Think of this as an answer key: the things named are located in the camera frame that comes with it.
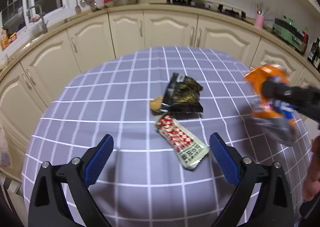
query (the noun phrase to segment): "red and white snack wrapper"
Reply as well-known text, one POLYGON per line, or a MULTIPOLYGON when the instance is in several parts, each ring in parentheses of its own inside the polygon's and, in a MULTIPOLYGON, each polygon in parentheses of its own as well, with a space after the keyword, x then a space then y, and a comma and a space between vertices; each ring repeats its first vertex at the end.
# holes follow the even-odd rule
POLYGON ((195 169, 209 152, 209 148, 200 139, 181 126, 171 115, 158 116, 156 127, 176 151, 181 164, 186 169, 195 169))

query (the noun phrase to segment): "cream cabinet door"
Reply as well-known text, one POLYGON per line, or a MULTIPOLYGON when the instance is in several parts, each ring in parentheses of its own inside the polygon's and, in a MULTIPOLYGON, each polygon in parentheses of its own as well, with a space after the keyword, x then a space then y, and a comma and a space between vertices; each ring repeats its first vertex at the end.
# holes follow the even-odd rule
POLYGON ((289 85, 293 85, 297 81, 303 69, 302 63, 291 54, 262 38, 251 66, 256 68, 264 64, 281 65, 288 74, 289 85))
POLYGON ((223 21, 199 17, 196 46, 225 52, 250 66, 260 36, 223 21))
POLYGON ((8 142, 9 152, 12 159, 12 168, 6 167, 5 169, 1 169, 1 170, 4 170, 5 173, 9 173, 15 177, 21 178, 24 155, 26 153, 27 147, 22 145, 5 128, 4 128, 4 136, 8 142))
POLYGON ((306 88, 309 85, 320 88, 320 81, 309 71, 308 68, 304 67, 294 86, 306 88))
POLYGON ((47 106, 80 73, 66 30, 32 50, 21 60, 21 64, 47 106))
POLYGON ((82 73, 115 58, 108 15, 81 22, 67 31, 82 73))
POLYGON ((109 19, 117 58, 145 48, 142 11, 110 13, 109 19))
POLYGON ((46 108, 20 63, 16 64, 0 82, 0 123, 27 147, 46 108))
POLYGON ((170 11, 145 11, 146 47, 194 46, 198 16, 170 11))

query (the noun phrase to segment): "bottle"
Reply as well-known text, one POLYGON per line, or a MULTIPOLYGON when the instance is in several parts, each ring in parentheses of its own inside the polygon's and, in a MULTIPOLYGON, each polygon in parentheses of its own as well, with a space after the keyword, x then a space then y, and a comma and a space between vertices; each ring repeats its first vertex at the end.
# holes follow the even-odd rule
POLYGON ((319 71, 320 69, 320 50, 319 47, 315 53, 315 60, 313 61, 313 66, 319 71))
POLYGON ((317 38, 317 42, 314 42, 312 44, 312 47, 310 49, 309 55, 308 55, 308 61, 313 65, 313 62, 316 58, 316 52, 317 49, 319 49, 319 43, 320 43, 320 39, 317 38))

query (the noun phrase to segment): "finger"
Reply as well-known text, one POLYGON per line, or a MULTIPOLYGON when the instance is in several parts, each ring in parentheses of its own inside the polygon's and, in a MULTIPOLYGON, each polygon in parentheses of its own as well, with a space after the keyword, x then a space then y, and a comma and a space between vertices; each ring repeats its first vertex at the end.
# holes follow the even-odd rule
POLYGON ((311 164, 308 169, 307 178, 317 181, 320 179, 320 157, 318 155, 312 156, 311 164))
POLYGON ((316 137, 313 141, 311 152, 312 153, 318 153, 320 150, 320 136, 316 137))
POLYGON ((311 201, 314 198, 314 195, 311 194, 311 192, 309 191, 308 186, 306 184, 303 185, 302 197, 306 201, 311 201))
POLYGON ((310 201, 320 192, 320 182, 307 178, 303 184, 302 195, 305 200, 310 201))

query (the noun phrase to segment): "countertop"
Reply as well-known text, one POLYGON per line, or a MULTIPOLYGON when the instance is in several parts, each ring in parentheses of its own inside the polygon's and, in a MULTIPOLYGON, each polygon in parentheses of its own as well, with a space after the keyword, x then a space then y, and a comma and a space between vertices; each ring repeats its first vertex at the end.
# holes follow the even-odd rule
POLYGON ((141 2, 140 4, 136 5, 127 5, 127 6, 121 6, 121 7, 111 7, 108 9, 102 9, 98 10, 96 12, 84 12, 80 15, 74 15, 69 18, 70 21, 65 22, 60 21, 51 27, 48 28, 49 32, 40 35, 36 38, 36 40, 33 39, 33 42, 29 44, 27 47, 26 45, 30 43, 31 41, 26 42, 25 46, 21 47, 15 53, 11 54, 9 57, 10 63, 0 72, 0 81, 4 78, 4 76, 11 70, 12 67, 14 67, 24 56, 26 56, 30 51, 32 51, 34 48, 36 48, 38 45, 49 39, 50 37, 58 34, 59 32, 72 27, 78 23, 81 23, 85 20, 98 17, 100 15, 104 15, 107 13, 112 12, 120 12, 120 11, 133 11, 133 10, 161 10, 161 11, 176 11, 176 12, 184 12, 184 13, 190 13, 195 15, 200 15, 204 17, 209 17, 216 20, 221 20, 223 22, 227 22, 232 25, 239 26, 240 28, 246 29, 248 31, 251 31, 253 33, 256 33, 257 35, 271 41, 273 44, 276 44, 278 47, 282 48, 283 50, 290 53, 292 56, 294 56, 296 59, 298 59, 305 67, 307 67, 320 81, 320 74, 318 71, 299 53, 297 53, 293 48, 288 46, 286 43, 284 43, 281 39, 277 38, 270 32, 268 32, 266 29, 258 29, 255 26, 253 26, 250 23, 244 22, 242 20, 235 19, 233 17, 229 17, 220 13, 212 12, 209 10, 204 9, 197 9, 193 7, 187 7, 187 6, 176 6, 176 5, 166 5, 166 4, 150 4, 154 2, 159 1, 149 1, 149 2, 141 2))

